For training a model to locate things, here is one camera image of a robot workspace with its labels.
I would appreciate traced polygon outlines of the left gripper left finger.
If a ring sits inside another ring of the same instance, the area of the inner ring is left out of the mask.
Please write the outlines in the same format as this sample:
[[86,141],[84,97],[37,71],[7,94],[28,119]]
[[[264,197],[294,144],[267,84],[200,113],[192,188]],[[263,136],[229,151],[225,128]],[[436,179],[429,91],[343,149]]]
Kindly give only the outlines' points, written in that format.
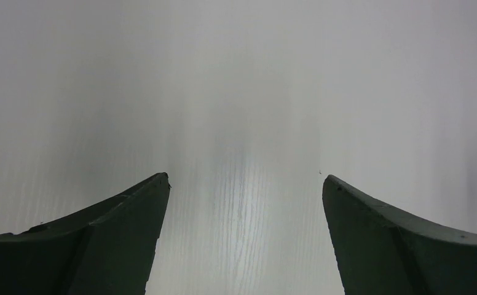
[[19,234],[0,234],[0,294],[144,294],[170,183],[129,189]]

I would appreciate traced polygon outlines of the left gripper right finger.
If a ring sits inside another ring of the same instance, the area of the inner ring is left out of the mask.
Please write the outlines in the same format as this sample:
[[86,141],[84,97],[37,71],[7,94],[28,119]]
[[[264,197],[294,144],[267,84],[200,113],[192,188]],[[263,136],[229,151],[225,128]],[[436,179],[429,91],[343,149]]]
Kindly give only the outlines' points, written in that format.
[[334,175],[322,200],[346,294],[477,294],[477,234],[408,213]]

